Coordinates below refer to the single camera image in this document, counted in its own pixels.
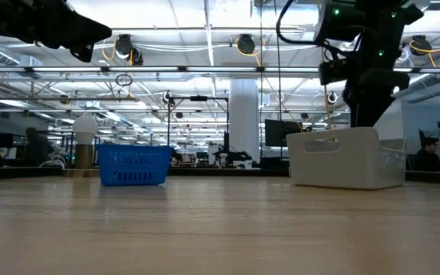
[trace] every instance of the white bin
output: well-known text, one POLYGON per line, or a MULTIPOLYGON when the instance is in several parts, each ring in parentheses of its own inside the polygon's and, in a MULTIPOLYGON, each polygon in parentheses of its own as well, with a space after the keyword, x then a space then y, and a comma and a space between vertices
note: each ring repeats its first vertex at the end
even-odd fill
POLYGON ((293 185, 378 190, 405 181, 405 140, 373 128, 288 134, 293 185))

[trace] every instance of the white column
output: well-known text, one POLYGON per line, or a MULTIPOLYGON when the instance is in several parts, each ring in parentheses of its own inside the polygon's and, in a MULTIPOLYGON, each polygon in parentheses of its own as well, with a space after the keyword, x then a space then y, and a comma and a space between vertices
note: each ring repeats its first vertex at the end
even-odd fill
POLYGON ((256 79, 231 79, 230 150, 246 151, 259 163, 259 89, 256 79))

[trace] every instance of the blue basket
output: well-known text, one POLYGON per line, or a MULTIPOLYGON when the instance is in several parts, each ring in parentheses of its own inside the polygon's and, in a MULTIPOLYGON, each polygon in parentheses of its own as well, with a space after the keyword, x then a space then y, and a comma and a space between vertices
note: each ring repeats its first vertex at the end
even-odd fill
POLYGON ((173 148, 99 145, 99 176, 104 186, 146 186, 166 181, 173 148))

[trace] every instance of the table surface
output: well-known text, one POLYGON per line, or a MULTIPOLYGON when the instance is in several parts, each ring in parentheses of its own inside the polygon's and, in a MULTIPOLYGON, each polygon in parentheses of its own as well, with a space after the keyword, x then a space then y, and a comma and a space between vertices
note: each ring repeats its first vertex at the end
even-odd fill
POLYGON ((0 274, 440 274, 440 185, 0 180, 0 274))

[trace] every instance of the man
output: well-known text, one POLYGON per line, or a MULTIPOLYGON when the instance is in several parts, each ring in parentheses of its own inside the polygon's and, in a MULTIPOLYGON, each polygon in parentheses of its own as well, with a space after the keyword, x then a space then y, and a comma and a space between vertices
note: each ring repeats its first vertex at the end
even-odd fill
POLYGON ((28 143, 26 159, 33 167, 40 166, 48 159, 48 140, 41 134, 37 133, 37 129, 27 129, 28 143))
POLYGON ((440 159, 435 153, 438 149, 439 139, 426 137, 422 142, 422 149, 416 155, 416 171, 440 172, 440 159))

